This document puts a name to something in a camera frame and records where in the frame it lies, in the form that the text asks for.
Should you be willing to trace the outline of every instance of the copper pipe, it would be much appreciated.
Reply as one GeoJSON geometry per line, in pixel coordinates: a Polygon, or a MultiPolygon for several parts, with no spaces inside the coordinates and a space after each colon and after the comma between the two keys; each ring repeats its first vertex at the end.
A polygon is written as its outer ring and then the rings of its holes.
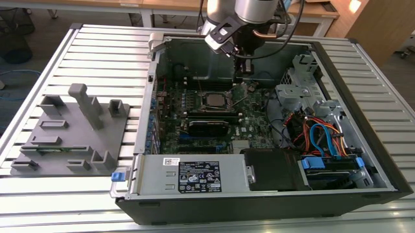
{"type": "Polygon", "coordinates": [[[254,35],[257,35],[259,38],[265,38],[265,39],[277,39],[279,38],[279,36],[277,34],[265,34],[261,33],[258,30],[254,30],[254,35]]]}

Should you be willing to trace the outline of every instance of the motherboard chip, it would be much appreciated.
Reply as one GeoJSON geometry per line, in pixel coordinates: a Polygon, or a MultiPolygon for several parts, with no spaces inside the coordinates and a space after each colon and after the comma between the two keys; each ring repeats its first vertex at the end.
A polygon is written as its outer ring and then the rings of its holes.
{"type": "Polygon", "coordinates": [[[225,107],[226,96],[223,94],[207,94],[207,105],[211,107],[225,107]]]}

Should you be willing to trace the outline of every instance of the blue cable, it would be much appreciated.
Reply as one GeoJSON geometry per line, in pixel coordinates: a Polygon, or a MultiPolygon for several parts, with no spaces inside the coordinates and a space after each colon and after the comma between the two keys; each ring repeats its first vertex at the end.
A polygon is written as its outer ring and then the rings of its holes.
{"type": "MultiPolygon", "coordinates": [[[[31,70],[31,69],[17,69],[17,70],[10,70],[7,72],[0,73],[0,76],[13,72],[34,72],[38,74],[38,77],[42,75],[42,72],[31,70]]],[[[26,98],[18,98],[18,99],[13,99],[13,98],[6,98],[6,97],[0,97],[0,100],[9,100],[9,101],[17,101],[17,100],[25,100],[26,98]]]]}
{"type": "Polygon", "coordinates": [[[332,143],[332,136],[330,136],[329,128],[328,128],[325,125],[322,125],[322,124],[316,124],[316,125],[312,127],[312,129],[310,129],[310,141],[312,141],[312,144],[313,144],[314,147],[320,150],[320,152],[322,153],[322,157],[324,157],[324,156],[325,156],[325,151],[324,151],[324,149],[318,146],[318,144],[317,144],[316,141],[314,141],[314,129],[316,129],[318,126],[322,126],[324,129],[325,129],[330,153],[332,153],[333,156],[338,156],[337,149],[336,149],[336,147],[333,146],[333,143],[332,143]]]}

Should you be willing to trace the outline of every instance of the wooden desk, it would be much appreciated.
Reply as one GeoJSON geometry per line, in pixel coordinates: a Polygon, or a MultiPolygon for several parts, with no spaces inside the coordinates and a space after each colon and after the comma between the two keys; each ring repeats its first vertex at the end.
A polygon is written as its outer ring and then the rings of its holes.
{"type": "MultiPolygon", "coordinates": [[[[201,2],[198,0],[143,0],[141,7],[145,27],[154,27],[153,15],[198,16],[201,2]]],[[[300,3],[293,4],[289,13],[297,16],[300,8],[300,3]]],[[[203,12],[206,11],[207,1],[203,6],[203,12]]],[[[306,32],[306,35],[325,37],[333,21],[340,16],[338,12],[326,11],[320,3],[308,3],[298,31],[306,32]]]]}
{"type": "MultiPolygon", "coordinates": [[[[203,15],[207,11],[205,1],[203,15]]],[[[154,15],[198,16],[199,0],[0,0],[0,6],[54,10],[139,13],[145,27],[154,27],[154,15]]],[[[293,4],[289,13],[297,15],[301,5],[293,4]]],[[[340,13],[328,12],[318,3],[308,3],[298,31],[324,37],[340,13]]]]}
{"type": "Polygon", "coordinates": [[[2,7],[141,13],[143,0],[0,0],[2,7]]]}

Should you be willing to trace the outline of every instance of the wastebasket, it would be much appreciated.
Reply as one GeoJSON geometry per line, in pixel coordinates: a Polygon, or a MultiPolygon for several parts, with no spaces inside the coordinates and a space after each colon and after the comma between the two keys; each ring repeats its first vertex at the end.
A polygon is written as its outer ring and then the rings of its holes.
{"type": "Polygon", "coordinates": [[[0,57],[11,64],[21,64],[33,58],[33,50],[25,36],[18,34],[5,21],[0,21],[0,57]]]}
{"type": "Polygon", "coordinates": [[[0,7],[0,20],[19,35],[27,35],[35,31],[31,16],[25,8],[0,7]]]}

